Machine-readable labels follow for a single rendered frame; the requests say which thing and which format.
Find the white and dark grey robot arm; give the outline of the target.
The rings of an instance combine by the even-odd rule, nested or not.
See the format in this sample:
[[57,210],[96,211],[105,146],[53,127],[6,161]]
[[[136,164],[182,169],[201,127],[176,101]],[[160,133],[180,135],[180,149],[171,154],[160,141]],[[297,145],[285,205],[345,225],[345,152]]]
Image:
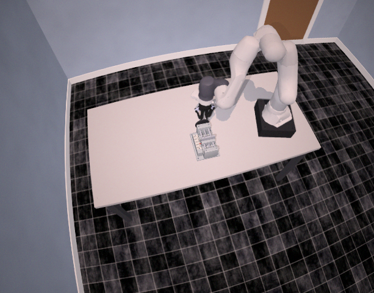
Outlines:
[[229,59],[230,83],[225,79],[205,76],[200,80],[199,90],[195,89],[190,97],[203,106],[209,106],[214,103],[215,96],[216,105],[220,109],[230,109],[259,51],[269,62],[277,62],[278,67],[275,91],[268,106],[265,105],[262,117],[277,128],[287,123],[292,119],[288,105],[297,98],[298,52],[296,45],[290,40],[282,41],[271,25],[263,25],[253,37],[247,35],[238,42]]

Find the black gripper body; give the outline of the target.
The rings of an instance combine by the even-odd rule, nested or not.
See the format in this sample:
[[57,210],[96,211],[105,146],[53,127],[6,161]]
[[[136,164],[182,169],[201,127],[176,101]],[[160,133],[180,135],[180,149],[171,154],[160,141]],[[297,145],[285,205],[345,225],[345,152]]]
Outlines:
[[[209,105],[209,106],[203,106],[203,105],[201,105],[200,103],[199,103],[199,106],[198,106],[199,108],[199,110],[200,111],[203,111],[203,109],[205,110],[205,109],[210,109],[212,106],[211,106],[211,104]],[[206,110],[205,110],[206,111]]]

